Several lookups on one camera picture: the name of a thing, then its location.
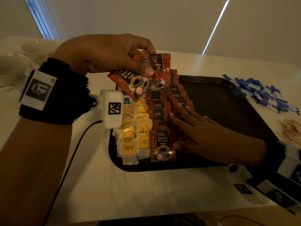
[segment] white tabletop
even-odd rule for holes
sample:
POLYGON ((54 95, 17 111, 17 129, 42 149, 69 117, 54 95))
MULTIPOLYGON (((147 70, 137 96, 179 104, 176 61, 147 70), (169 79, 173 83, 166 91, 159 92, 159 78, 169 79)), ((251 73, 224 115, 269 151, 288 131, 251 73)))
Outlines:
MULTIPOLYGON (((0 41, 0 48, 3 49, 6 44, 18 50, 21 44, 29 39, 7 37, 0 41)), ((293 65, 170 53, 171 68, 177 69, 180 75, 220 77, 227 74, 244 79, 252 77, 263 84, 276 86, 290 105, 301 108, 301 71, 293 65)), ((102 89, 115 89, 115 83, 106 75, 87 75, 92 94, 99 95, 102 89)), ((5 88, 0 88, 0 147, 19 119, 16 95, 16 90, 6 92, 5 88)), ((261 105, 252 105, 279 138, 280 126, 277 120, 288 118, 301 122, 300 116, 277 114, 261 105)), ((68 162, 81 134, 92 122, 91 114, 87 113, 73 124, 68 162)), ((275 204, 249 186, 254 195, 243 195, 233 186, 245 184, 245 180, 250 176, 244 167, 240 167, 233 174, 228 172, 228 167, 148 172, 120 170, 112 163, 108 154, 109 133, 102 124, 96 124, 85 134, 56 199, 48 224, 275 204)))

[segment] wooden floor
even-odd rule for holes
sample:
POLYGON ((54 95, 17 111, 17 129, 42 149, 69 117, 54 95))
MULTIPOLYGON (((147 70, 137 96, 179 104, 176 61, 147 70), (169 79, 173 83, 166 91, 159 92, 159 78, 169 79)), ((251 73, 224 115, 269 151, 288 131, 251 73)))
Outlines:
MULTIPOLYGON (((265 226, 301 226, 301 215, 295 216, 279 206, 235 209, 197 213, 206 226, 216 226, 221 218, 227 215, 239 215, 257 221, 265 226)), ((97 222, 61 224, 60 226, 96 226, 97 222)), ((222 226, 256 226, 257 224, 236 217, 226 218, 222 226)))

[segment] cable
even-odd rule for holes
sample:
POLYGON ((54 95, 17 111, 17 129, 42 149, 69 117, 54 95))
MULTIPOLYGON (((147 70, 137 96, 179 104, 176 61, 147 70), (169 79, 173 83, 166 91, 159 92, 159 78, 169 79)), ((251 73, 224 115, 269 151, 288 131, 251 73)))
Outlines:
POLYGON ((77 151, 77 148, 78 148, 80 142, 82 141, 82 138, 84 137, 84 135, 86 134, 86 132, 89 130, 89 128, 91 128, 93 125, 99 124, 99 123, 102 123, 102 121, 95 121, 94 123, 92 123, 91 125, 89 125, 88 128, 86 128, 86 130, 82 133, 82 135, 81 135, 81 137, 80 137, 80 139, 79 139, 79 141, 78 141, 78 143, 77 143, 77 145, 76 145, 76 148, 75 148, 75 150, 74 150, 74 152, 73 152, 73 155, 72 155, 72 157, 71 157, 71 159, 70 159, 70 162, 69 162, 69 164, 68 164, 68 167, 67 167, 67 169, 66 169, 66 171, 65 171, 65 174, 64 174, 64 176, 63 176, 63 178, 62 178, 62 181, 61 181, 60 185, 58 186, 58 190, 57 190, 57 192, 55 193, 55 196, 54 196, 54 198, 53 198, 53 200, 52 200, 52 203, 51 203, 51 205, 50 205, 50 207, 49 207, 49 210, 48 210, 48 212, 47 212, 47 214, 46 214, 46 216, 45 216, 45 219, 44 219, 44 222, 43 222, 43 226, 45 226, 46 223, 47 223, 47 220, 48 220, 48 217, 49 217, 49 215, 50 215, 50 213, 51 213, 52 207, 53 207, 53 205, 54 205, 54 203, 55 203, 55 200, 56 200, 56 198, 57 198, 57 196, 58 196, 58 193, 60 192, 60 189, 61 189, 61 187, 62 187, 62 185, 63 185, 63 182, 64 182, 64 180, 65 180, 65 178, 66 178, 66 176, 67 176, 67 173, 68 173, 69 168, 70 168, 70 166, 71 166, 71 163, 72 163, 72 161, 73 161, 73 159, 74 159, 74 156, 75 156, 75 153, 76 153, 76 151, 77 151))
POLYGON ((228 218, 228 217, 240 217, 240 218, 243 218, 243 219, 245 219, 245 220, 252 221, 253 223, 259 224, 259 225, 261 225, 261 226, 265 226, 265 225, 263 225, 263 224, 261 224, 261 223, 258 223, 258 222, 256 222, 256 221, 254 221, 254 220, 251 220, 251 219, 246 218, 246 217, 243 217, 243 216, 238 216, 238 215, 228 215, 228 216, 224 216, 224 217, 218 222, 217 226, 218 226, 219 224, 221 224, 222 221, 223 221, 224 219, 228 218))

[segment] hand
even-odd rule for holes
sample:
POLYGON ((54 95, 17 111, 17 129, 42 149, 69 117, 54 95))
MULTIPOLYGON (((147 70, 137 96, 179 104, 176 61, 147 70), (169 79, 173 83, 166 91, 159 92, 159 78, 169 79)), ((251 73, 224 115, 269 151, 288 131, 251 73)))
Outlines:
POLYGON ((63 42, 52 57, 69 64, 70 70, 82 75, 127 69, 152 76, 152 68, 130 58, 139 53, 137 49, 156 53, 150 40, 131 34, 83 35, 63 42))
POLYGON ((187 123, 176 118, 173 113, 169 116, 194 142, 176 142, 173 144, 175 149, 190 151, 220 163, 256 166, 263 160, 266 154, 266 144, 263 140, 222 127, 207 116, 202 117, 188 106, 183 107, 178 103, 177 107, 187 123))

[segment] white wall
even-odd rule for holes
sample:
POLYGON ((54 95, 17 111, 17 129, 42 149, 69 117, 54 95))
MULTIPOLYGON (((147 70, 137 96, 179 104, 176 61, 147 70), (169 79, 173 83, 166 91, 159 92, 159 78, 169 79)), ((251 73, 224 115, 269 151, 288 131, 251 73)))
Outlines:
POLYGON ((226 0, 46 0, 61 39, 131 33, 156 49, 202 53, 226 0))
POLYGON ((42 38, 24 0, 0 0, 0 38, 8 35, 42 38))
POLYGON ((230 0, 205 54, 301 68, 301 0, 230 0))

